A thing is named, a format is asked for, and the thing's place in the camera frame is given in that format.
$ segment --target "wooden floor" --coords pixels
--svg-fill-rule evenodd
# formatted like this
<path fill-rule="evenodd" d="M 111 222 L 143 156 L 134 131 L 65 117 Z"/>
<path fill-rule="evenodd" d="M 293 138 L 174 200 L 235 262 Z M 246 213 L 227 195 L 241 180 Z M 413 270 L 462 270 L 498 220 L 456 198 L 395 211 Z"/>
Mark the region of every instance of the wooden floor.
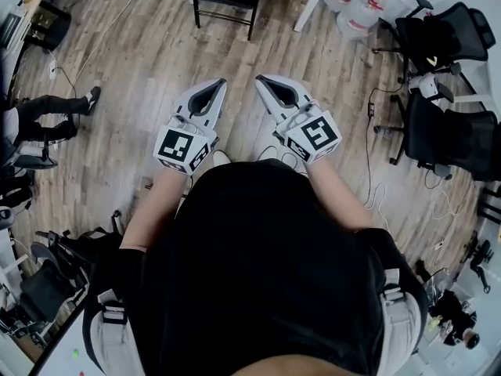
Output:
<path fill-rule="evenodd" d="M 56 4 L 64 7 L 73 1 L 56 0 Z M 271 137 L 272 119 L 257 97 L 254 78 L 267 73 L 293 78 L 333 114 L 344 140 L 330 160 L 360 199 L 366 200 L 369 94 L 374 87 L 397 88 L 401 71 L 397 56 L 370 51 L 375 45 L 391 43 L 385 31 L 365 42 L 349 41 L 320 2 L 303 32 L 297 33 L 292 29 L 294 21 L 307 0 L 261 0 L 254 35 L 248 42 L 247 28 L 237 23 L 202 17 L 202 28 L 196 29 L 188 0 L 132 0 L 103 36 L 127 2 L 85 0 L 71 10 L 70 31 L 54 54 L 73 81 L 103 39 L 75 85 L 79 96 L 93 85 L 100 85 L 103 94 L 92 117 L 82 117 L 78 136 L 51 151 L 59 167 L 37 173 L 38 194 L 13 227 L 19 240 L 29 244 L 36 239 L 36 230 L 68 229 L 77 236 L 96 226 L 110 227 L 114 209 L 122 211 L 126 224 L 145 193 L 144 186 L 161 171 L 152 151 L 157 130 L 168 122 L 174 100 L 190 86 L 217 77 L 229 82 L 225 112 L 217 127 L 218 149 L 234 161 L 249 161 L 268 145 L 278 146 Z M 55 81 L 49 80 L 50 59 L 39 48 L 27 52 L 16 80 L 16 96 L 72 96 L 61 72 Z M 460 78 L 446 75 L 441 80 L 454 92 L 467 91 Z M 374 93 L 374 124 L 400 124 L 398 110 L 389 98 L 390 94 Z M 455 110 L 480 107 L 462 105 Z M 55 121 L 56 116 L 48 119 L 50 124 Z M 376 136 L 372 125 L 369 129 L 373 191 L 379 183 L 386 187 L 380 209 L 411 264 L 421 257 L 431 270 L 456 268 L 476 224 L 480 185 L 455 169 L 451 181 L 428 190 L 426 172 L 416 162 L 403 157 L 398 167 L 388 163 L 389 155 L 398 150 L 399 138 Z M 210 166 L 207 159 L 200 173 Z M 427 181 L 434 185 L 437 179 L 430 174 Z M 441 190 L 449 195 L 454 211 L 463 204 L 460 215 L 433 219 L 435 199 L 436 216 L 448 210 L 443 195 L 438 197 Z M 382 194 L 380 187 L 377 202 Z M 371 213 L 376 224 L 384 227 L 377 204 Z M 435 251 L 433 247 L 441 241 L 443 248 Z"/>

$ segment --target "shoe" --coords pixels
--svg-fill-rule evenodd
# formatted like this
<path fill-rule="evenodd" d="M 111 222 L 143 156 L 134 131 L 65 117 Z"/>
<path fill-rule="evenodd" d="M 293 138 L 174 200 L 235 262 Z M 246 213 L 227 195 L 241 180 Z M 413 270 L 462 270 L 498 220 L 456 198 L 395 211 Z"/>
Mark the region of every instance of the shoe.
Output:
<path fill-rule="evenodd" d="M 423 259 L 417 259 L 416 260 L 416 272 L 419 273 L 421 270 L 425 270 L 426 268 L 424 267 L 424 260 Z"/>
<path fill-rule="evenodd" d="M 214 167 L 229 165 L 231 163 L 228 156 L 222 150 L 216 150 L 212 154 L 212 160 L 214 161 Z"/>
<path fill-rule="evenodd" d="M 101 88 L 99 86 L 95 86 L 94 88 L 91 89 L 91 92 L 85 95 L 88 101 L 87 115 L 90 115 L 90 113 L 92 112 L 92 107 L 97 103 L 100 96 L 101 96 Z"/>
<path fill-rule="evenodd" d="M 259 155 L 257 161 L 260 160 L 268 160 L 268 159 L 276 159 L 279 156 L 279 150 L 276 149 L 275 146 L 270 145 L 266 149 L 264 149 Z"/>
<path fill-rule="evenodd" d="M 295 154 L 292 154 L 291 152 L 286 152 L 285 154 L 283 154 L 281 161 L 282 163 L 288 165 L 293 170 L 295 170 L 296 167 L 299 165 L 299 159 Z"/>

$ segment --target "person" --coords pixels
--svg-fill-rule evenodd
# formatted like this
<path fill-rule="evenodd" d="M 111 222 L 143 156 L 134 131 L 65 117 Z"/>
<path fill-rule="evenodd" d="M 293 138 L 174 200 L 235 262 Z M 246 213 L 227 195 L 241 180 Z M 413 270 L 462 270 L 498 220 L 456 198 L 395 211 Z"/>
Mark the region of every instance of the person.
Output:
<path fill-rule="evenodd" d="M 418 302 L 422 334 L 426 295 L 390 234 L 325 157 L 308 179 L 276 155 L 215 151 L 179 210 L 187 176 L 163 171 L 96 265 L 83 335 L 98 366 L 91 328 L 110 289 L 148 375 L 376 374 L 385 269 Z"/>
<path fill-rule="evenodd" d="M 3 112 L 3 139 L 12 145 L 23 141 L 57 141 L 77 135 L 73 114 L 89 116 L 97 103 L 101 88 L 95 86 L 79 99 L 41 96 Z M 42 127 L 37 120 L 44 114 L 65 114 L 66 120 L 53 128 Z"/>
<path fill-rule="evenodd" d="M 424 283 L 431 279 L 421 259 L 416 262 L 416 273 Z M 437 303 L 430 307 L 429 312 L 431 317 L 439 319 L 440 335 L 444 344 L 454 346 L 464 342 L 468 349 L 473 349 L 480 342 L 480 335 L 473 331 L 477 323 L 477 313 L 472 310 L 468 301 L 461 303 L 454 292 L 445 290 Z"/>

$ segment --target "person's leg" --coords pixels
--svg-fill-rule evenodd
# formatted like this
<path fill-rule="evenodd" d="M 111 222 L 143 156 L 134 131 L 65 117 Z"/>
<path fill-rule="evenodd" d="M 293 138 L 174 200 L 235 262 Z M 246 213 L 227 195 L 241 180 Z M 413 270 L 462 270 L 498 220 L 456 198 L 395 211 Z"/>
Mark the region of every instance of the person's leg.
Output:
<path fill-rule="evenodd" d="M 24 127 L 17 136 L 16 141 L 58 141 L 61 139 L 70 139 L 77 135 L 77 128 L 73 120 L 68 119 L 60 122 L 54 128 L 42 127 L 40 123 L 34 122 Z"/>
<path fill-rule="evenodd" d="M 259 155 L 256 161 L 260 161 L 262 163 L 266 163 L 271 166 L 285 168 L 286 170 L 292 170 L 297 166 L 298 160 L 297 158 L 290 152 L 286 152 L 282 156 L 282 160 L 278 159 L 279 151 L 278 149 L 270 145 L 266 149 L 264 149 Z"/>
<path fill-rule="evenodd" d="M 20 129 L 37 121 L 44 114 L 90 115 L 92 106 L 101 95 L 101 88 L 95 86 L 91 92 L 78 99 L 63 99 L 57 96 L 41 96 L 28 100 L 17 107 Z"/>
<path fill-rule="evenodd" d="M 0 206 L 7 206 L 8 208 L 15 208 L 17 205 L 28 201 L 33 197 L 33 194 L 27 186 L 11 193 L 7 197 L 0 199 Z"/>
<path fill-rule="evenodd" d="M 212 160 L 214 161 L 214 167 L 229 165 L 231 163 L 228 156 L 222 150 L 216 150 L 212 154 Z"/>
<path fill-rule="evenodd" d="M 19 188 L 24 188 L 31 185 L 31 179 L 28 174 L 22 175 L 21 177 L 12 177 L 10 179 L 3 179 L 0 181 L 0 195 L 5 195 L 6 193 Z"/>

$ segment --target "sneaker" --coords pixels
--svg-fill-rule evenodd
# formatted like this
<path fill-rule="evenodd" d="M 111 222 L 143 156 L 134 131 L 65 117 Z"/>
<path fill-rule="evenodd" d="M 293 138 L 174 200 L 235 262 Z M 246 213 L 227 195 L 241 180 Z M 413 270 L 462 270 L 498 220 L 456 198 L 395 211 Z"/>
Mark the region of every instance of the sneaker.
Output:
<path fill-rule="evenodd" d="M 90 115 L 90 113 L 92 112 L 92 106 L 94 106 L 94 104 L 97 103 L 100 96 L 101 96 L 101 88 L 99 86 L 95 86 L 94 88 L 91 89 L 91 92 L 85 95 L 88 101 L 87 115 Z"/>
<path fill-rule="evenodd" d="M 283 154 L 281 161 L 282 163 L 288 165 L 293 170 L 295 170 L 296 167 L 299 165 L 299 159 L 295 154 L 292 154 L 291 152 L 286 152 L 285 154 Z"/>
<path fill-rule="evenodd" d="M 231 163 L 228 156 L 222 150 L 216 150 L 212 154 L 212 160 L 214 161 L 214 167 L 229 165 Z"/>
<path fill-rule="evenodd" d="M 264 149 L 259 155 L 257 161 L 260 160 L 268 160 L 268 159 L 276 159 L 279 156 L 279 150 L 276 149 L 275 146 L 270 145 L 266 149 Z"/>

